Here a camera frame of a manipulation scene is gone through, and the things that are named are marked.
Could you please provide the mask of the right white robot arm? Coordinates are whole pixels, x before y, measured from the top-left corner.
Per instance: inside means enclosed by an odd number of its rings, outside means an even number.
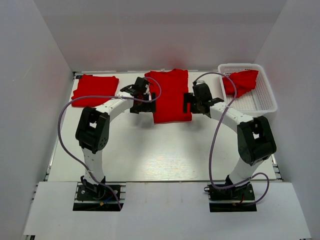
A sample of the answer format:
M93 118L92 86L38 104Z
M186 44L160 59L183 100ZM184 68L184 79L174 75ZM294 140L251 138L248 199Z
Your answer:
M193 82L192 89L192 93L184 95L183 110L218 121L210 146L209 171L212 171L212 155L221 125L236 133L239 160L232 172L227 175L225 183L215 184L213 174L209 173L213 189L226 193L229 198L236 200L243 195L244 186L258 176L257 168L277 150L270 123L264 116L253 117L244 114L221 98L213 98L209 86L204 82Z

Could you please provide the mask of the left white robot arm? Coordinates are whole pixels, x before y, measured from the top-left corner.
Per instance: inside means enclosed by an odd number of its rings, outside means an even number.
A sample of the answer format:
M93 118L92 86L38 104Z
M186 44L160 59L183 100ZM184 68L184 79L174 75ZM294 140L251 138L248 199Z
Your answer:
M156 93L150 93L153 80L137 77L134 84L120 89L116 97L96 106L86 106L81 113L75 138L83 152L85 174L81 183L90 196L99 200L105 196L106 177L102 167L102 153L110 135L110 123L121 113L154 113Z

